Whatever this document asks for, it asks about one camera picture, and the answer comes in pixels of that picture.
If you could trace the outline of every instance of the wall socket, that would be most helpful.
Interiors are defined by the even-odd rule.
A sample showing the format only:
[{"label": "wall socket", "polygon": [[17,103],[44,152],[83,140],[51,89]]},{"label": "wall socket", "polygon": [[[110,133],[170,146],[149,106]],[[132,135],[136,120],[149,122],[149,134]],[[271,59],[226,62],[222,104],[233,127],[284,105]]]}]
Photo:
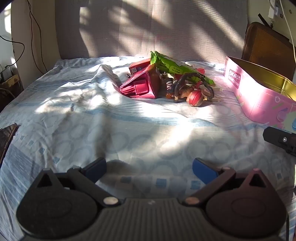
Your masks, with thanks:
[{"label": "wall socket", "polygon": [[275,17],[280,17],[283,18],[283,12],[281,9],[281,3],[279,0],[270,0],[270,3],[273,5],[273,7],[275,8],[275,10],[273,10],[270,6],[269,6],[269,11],[268,11],[268,17],[271,19],[275,19]]}]

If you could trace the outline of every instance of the green plastic bag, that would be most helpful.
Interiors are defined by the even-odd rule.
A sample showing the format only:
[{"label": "green plastic bag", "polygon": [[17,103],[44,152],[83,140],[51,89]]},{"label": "green plastic bag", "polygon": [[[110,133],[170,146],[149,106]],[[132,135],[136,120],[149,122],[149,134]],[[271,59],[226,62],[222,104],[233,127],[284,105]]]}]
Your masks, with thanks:
[{"label": "green plastic bag", "polygon": [[[190,65],[187,65],[179,60],[170,58],[164,54],[158,53],[157,51],[150,52],[150,64],[155,64],[156,68],[170,74],[186,74],[186,73],[193,73],[193,72],[199,73],[196,69],[194,69]],[[208,82],[209,85],[215,84],[215,82],[210,78],[204,76],[201,73],[199,74],[205,78],[205,80]],[[191,77],[190,80],[196,83],[200,81],[198,77]]]}]

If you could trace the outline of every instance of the white wall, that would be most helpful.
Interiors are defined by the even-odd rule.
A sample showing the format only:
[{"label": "white wall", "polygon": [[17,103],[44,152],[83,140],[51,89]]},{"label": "white wall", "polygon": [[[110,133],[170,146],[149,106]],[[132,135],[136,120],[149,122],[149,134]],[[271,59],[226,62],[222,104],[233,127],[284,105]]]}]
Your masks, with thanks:
[{"label": "white wall", "polygon": [[[11,40],[11,28],[10,28],[10,8],[11,5],[7,6],[3,12],[0,13],[0,35]],[[2,70],[5,65],[14,63],[14,54],[12,43],[0,39],[0,65]]]},{"label": "white wall", "polygon": [[[47,69],[51,69],[54,63],[60,58],[56,30],[55,30],[55,18],[54,18],[54,0],[30,0],[32,4],[33,14],[38,21],[41,33],[42,33],[42,49],[43,59]],[[282,0],[284,11],[289,21],[293,37],[296,42],[296,7],[289,0]],[[268,18],[269,5],[267,0],[248,0],[248,19],[249,22],[261,22],[258,14],[265,18],[270,23],[271,19]],[[291,39],[287,25],[284,19],[274,20],[274,30],[287,36]],[[23,57],[19,60],[18,71],[21,80],[23,81],[24,87],[27,87],[35,79],[41,76],[41,73],[35,67],[31,53],[31,26],[29,18],[29,9],[26,0],[14,0],[11,6],[11,28],[12,37],[15,41],[21,41],[25,44],[26,49]],[[37,64],[40,66],[42,71],[41,56],[40,56],[40,41],[39,31],[34,23],[33,25],[34,34],[34,47],[33,51],[36,54]],[[22,46],[19,44],[13,44],[15,57],[17,58],[21,51]]]},{"label": "white wall", "polygon": [[[42,52],[47,70],[53,68],[55,62],[60,58],[54,19],[54,0],[29,0],[32,5],[32,13],[37,20],[42,34]],[[42,76],[36,68],[31,50],[31,21],[29,7],[26,0],[14,0],[11,4],[11,31],[14,41],[25,45],[25,52],[17,64],[18,72],[24,88],[28,87],[37,78]],[[39,29],[33,20],[33,52],[39,69],[45,73],[40,55]],[[22,52],[22,45],[13,44],[15,58]]]}]

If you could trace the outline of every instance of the pink wallet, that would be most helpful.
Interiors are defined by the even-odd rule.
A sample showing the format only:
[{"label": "pink wallet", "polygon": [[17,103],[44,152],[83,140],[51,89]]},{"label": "pink wallet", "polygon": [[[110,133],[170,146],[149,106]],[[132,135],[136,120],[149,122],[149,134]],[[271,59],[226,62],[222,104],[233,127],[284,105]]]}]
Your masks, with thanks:
[{"label": "pink wallet", "polygon": [[136,72],[120,86],[120,92],[131,98],[156,99],[160,86],[160,75],[155,64]]}]

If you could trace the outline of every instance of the pink tin box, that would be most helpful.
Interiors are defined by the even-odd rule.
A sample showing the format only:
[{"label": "pink tin box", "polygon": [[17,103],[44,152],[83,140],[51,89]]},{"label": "pink tin box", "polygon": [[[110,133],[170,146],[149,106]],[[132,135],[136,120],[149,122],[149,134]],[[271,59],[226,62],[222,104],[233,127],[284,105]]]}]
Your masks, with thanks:
[{"label": "pink tin box", "polygon": [[296,85],[257,64],[226,57],[225,79],[252,121],[296,133]]}]

